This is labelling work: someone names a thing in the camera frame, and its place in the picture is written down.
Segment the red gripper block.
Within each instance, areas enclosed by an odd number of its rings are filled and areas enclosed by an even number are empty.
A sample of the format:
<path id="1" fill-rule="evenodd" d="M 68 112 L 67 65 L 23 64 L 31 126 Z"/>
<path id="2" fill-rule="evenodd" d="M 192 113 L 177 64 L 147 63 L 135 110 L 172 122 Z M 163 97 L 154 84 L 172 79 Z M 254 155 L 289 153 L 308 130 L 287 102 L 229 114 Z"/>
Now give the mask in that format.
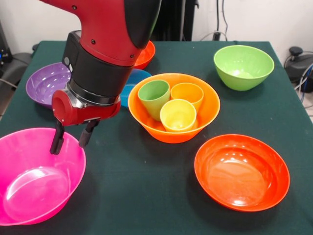
<path id="1" fill-rule="evenodd" d="M 69 90 L 57 90 L 52 96 L 52 110 L 57 121 L 50 153 L 54 155 L 60 153 L 64 142 L 64 127 L 88 122 L 79 138 L 79 146 L 85 147 L 100 120 L 115 116 L 120 108 L 120 98 L 113 105 L 99 106 L 79 100 Z"/>

